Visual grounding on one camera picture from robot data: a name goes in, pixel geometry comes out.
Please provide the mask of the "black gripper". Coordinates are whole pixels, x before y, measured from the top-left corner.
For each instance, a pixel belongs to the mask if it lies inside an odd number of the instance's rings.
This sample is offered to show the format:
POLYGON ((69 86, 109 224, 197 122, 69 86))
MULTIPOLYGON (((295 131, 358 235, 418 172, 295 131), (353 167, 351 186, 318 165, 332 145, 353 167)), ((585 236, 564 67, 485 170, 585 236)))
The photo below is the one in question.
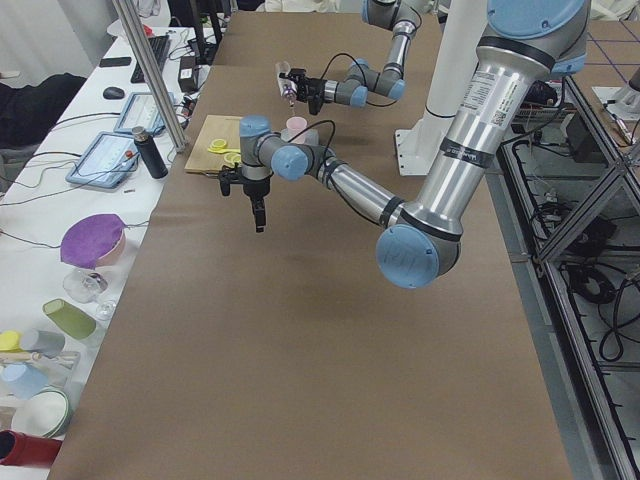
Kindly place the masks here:
POLYGON ((291 68, 287 78, 296 86, 305 86, 301 90, 297 87, 291 90, 289 102, 323 103, 325 100, 326 80, 321 78, 307 78, 304 68, 291 68))
POLYGON ((266 206, 265 199, 270 193, 270 177, 260 180, 244 179, 243 192, 252 199, 252 213, 255 221, 255 231, 263 233, 266 228, 266 206))

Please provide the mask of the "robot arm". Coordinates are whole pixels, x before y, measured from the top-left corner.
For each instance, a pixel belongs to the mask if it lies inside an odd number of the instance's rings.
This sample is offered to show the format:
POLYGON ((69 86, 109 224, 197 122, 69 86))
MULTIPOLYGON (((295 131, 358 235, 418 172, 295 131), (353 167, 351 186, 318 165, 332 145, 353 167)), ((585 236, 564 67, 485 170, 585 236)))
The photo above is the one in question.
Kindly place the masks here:
POLYGON ((450 1, 423 117, 396 147, 418 159, 425 178, 405 201, 352 169, 329 145, 279 134, 263 116, 239 123, 241 163, 225 177, 251 199, 266 225, 270 180, 312 176, 358 215, 382 228, 376 260, 407 289, 451 270, 462 215, 532 85, 578 72, 586 58, 587 1, 450 1))
POLYGON ((379 108, 397 102, 406 89, 406 61, 412 41, 423 24, 423 7, 418 1, 362 1, 361 20, 368 26, 390 33, 390 44, 381 68, 352 54, 339 51, 328 60, 319 76, 313 77, 304 67, 282 60, 275 64, 279 94, 290 106, 297 102, 307 106, 311 115, 323 106, 337 104, 362 108, 371 94, 384 98, 379 108))

